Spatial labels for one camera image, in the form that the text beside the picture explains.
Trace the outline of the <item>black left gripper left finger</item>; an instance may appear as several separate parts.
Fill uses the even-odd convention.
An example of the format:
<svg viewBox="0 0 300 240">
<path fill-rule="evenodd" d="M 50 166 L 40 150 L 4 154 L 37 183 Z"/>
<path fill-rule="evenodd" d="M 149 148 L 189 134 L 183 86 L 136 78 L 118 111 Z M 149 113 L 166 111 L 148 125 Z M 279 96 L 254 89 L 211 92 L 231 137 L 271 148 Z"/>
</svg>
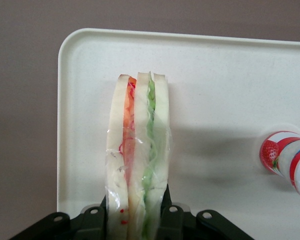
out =
<svg viewBox="0 0 300 240">
<path fill-rule="evenodd" d="M 106 240 L 106 199 L 100 204 L 86 206 L 75 217 L 64 212 L 54 212 L 20 233 L 12 240 Z"/>
</svg>

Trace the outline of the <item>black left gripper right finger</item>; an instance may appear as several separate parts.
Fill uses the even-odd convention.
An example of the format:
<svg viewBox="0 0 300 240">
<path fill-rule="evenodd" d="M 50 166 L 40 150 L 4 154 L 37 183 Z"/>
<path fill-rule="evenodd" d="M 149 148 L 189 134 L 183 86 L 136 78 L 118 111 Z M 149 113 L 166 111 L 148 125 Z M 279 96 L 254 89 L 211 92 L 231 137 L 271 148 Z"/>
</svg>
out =
<svg viewBox="0 0 300 240">
<path fill-rule="evenodd" d="M 160 240 L 251 240 L 252 237 L 215 210 L 193 215 L 187 205 L 173 203 L 167 186 L 161 203 Z"/>
</svg>

